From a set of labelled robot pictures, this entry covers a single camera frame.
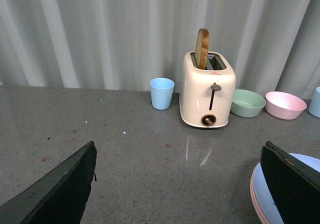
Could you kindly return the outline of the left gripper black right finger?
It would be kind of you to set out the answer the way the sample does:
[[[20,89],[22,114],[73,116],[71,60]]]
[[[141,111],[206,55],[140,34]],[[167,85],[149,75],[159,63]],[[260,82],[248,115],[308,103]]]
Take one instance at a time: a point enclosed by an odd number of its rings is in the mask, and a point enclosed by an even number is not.
[[[267,141],[260,164],[266,184],[285,224],[320,222],[320,172]]]

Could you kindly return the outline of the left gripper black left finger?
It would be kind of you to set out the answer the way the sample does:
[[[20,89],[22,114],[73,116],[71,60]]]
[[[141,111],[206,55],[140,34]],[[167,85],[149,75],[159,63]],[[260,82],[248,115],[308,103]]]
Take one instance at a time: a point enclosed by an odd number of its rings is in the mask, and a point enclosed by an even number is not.
[[[88,142],[0,207],[2,224],[79,224],[95,175],[97,149]]]

